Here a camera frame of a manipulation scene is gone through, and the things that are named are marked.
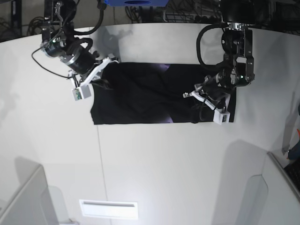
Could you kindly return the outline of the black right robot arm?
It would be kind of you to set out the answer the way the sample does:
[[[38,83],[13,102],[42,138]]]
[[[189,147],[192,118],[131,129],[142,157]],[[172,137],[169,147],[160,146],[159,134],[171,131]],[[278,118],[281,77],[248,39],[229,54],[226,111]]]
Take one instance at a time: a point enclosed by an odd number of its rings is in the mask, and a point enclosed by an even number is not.
[[[74,0],[45,1],[39,50],[50,58],[59,58],[70,68],[63,78],[71,80],[76,88],[92,84],[112,90],[111,84],[102,78],[101,73],[108,64],[118,60],[114,56],[101,59],[98,51],[92,52],[93,40],[89,37],[100,28],[106,4],[97,1],[99,19],[93,29],[84,32],[76,31],[73,23],[78,5],[79,1]]]

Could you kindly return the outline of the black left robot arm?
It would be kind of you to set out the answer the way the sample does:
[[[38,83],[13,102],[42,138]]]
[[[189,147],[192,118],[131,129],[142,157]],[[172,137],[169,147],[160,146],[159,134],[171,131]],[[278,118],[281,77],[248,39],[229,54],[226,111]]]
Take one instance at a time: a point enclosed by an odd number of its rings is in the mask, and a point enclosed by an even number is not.
[[[248,86],[254,79],[253,32],[255,7],[252,0],[221,0],[219,2],[221,22],[208,25],[198,34],[196,53],[200,65],[214,73],[207,75],[202,83],[195,84],[194,91],[183,94],[184,98],[194,97],[213,111],[213,122],[228,123],[231,113],[229,103],[237,87]],[[201,54],[201,39],[205,32],[222,29],[223,61],[216,65],[205,64]]]

